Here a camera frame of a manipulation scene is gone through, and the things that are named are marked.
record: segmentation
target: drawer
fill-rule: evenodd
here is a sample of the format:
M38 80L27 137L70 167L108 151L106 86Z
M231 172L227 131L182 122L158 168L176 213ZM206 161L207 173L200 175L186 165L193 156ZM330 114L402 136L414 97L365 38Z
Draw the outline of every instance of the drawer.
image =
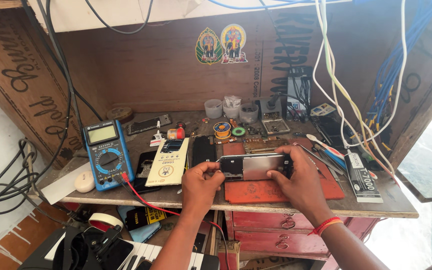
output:
M293 254L326 255L328 249L317 234L235 231L240 251L285 252Z
M340 217L346 223L347 217ZM264 228L264 229L308 229L313 230L303 214L274 214L254 212L233 212L233 226L238 227Z

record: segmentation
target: piano keyboard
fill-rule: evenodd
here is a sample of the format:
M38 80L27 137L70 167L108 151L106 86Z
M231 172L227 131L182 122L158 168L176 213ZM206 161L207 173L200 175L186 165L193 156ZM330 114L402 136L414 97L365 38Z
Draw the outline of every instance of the piano keyboard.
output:
M153 262L161 251L160 246L147 243L127 241L134 245L133 252L129 255L129 259L124 264L122 270L135 270L140 261L148 260ZM219 270L219 258L213 255L202 253L191 253L188 270Z

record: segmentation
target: white eraser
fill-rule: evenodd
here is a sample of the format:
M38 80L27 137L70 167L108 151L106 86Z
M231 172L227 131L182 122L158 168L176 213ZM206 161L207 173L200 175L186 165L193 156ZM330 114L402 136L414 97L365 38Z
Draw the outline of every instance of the white eraser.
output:
M90 170L83 171L74 180L74 187L81 193L87 193L96 187L93 172Z

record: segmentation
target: drawer handle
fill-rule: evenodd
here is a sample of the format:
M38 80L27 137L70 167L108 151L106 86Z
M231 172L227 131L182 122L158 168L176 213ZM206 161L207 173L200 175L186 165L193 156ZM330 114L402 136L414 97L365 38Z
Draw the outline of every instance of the drawer handle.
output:
M290 246L288 245L288 243L286 243L286 241L284 241L284 240L281 240L281 241L276 243L276 248L278 248L278 249L287 249L289 247Z
M294 223L292 218L286 218L286 220L281 224L281 228L285 230L291 230L296 226L296 223Z

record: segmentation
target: wooden cabinet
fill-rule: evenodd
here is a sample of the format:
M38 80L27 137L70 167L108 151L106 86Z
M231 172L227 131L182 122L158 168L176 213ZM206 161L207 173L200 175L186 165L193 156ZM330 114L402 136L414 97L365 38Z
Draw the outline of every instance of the wooden cabinet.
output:
M347 217L340 218L343 222L348 220ZM236 211L233 211L233 226L235 227L235 230L237 230L237 227L283 230L314 229L309 220L302 214L273 214Z
M338 265L303 214L225 212L229 240L241 242L240 251L268 256L285 256L327 261L323 270ZM363 240L379 218L340 217L345 226Z
M292 253L294 255L315 255L320 258L328 249L318 235L298 232L254 232L235 231L235 238L241 242L241 252Z

